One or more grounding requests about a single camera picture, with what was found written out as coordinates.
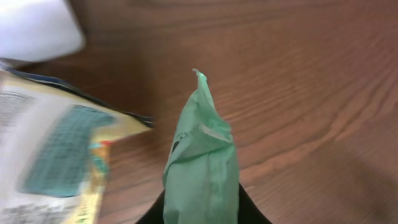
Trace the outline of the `green white snack packet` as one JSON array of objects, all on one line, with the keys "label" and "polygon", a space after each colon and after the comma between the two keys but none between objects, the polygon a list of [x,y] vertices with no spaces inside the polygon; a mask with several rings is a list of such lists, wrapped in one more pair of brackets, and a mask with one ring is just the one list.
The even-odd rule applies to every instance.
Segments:
[{"label": "green white snack packet", "polygon": [[215,109],[206,76],[177,123],[163,174],[163,219],[176,224],[238,221],[239,166],[230,125]]}]

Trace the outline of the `yellow white snack bag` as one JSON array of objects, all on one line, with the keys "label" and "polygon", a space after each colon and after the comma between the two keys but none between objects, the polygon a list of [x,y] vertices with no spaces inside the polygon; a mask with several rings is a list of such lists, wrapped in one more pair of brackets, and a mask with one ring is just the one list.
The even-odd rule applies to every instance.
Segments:
[{"label": "yellow white snack bag", "polygon": [[54,77],[1,69],[1,223],[96,223],[111,145],[150,130]]}]

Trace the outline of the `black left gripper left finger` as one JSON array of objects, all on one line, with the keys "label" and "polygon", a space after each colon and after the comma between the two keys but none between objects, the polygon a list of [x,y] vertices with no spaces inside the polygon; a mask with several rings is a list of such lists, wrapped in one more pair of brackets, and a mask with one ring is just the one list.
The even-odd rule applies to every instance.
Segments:
[{"label": "black left gripper left finger", "polygon": [[148,211],[138,219],[136,224],[164,224],[164,199],[165,191],[163,190],[150,209],[148,209]]}]

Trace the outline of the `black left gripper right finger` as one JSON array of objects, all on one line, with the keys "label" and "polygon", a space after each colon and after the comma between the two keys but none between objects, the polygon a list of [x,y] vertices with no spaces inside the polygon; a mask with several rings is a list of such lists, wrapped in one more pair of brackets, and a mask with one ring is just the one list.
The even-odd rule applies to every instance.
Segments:
[{"label": "black left gripper right finger", "polygon": [[239,185],[238,224],[272,224],[256,207],[241,184]]}]

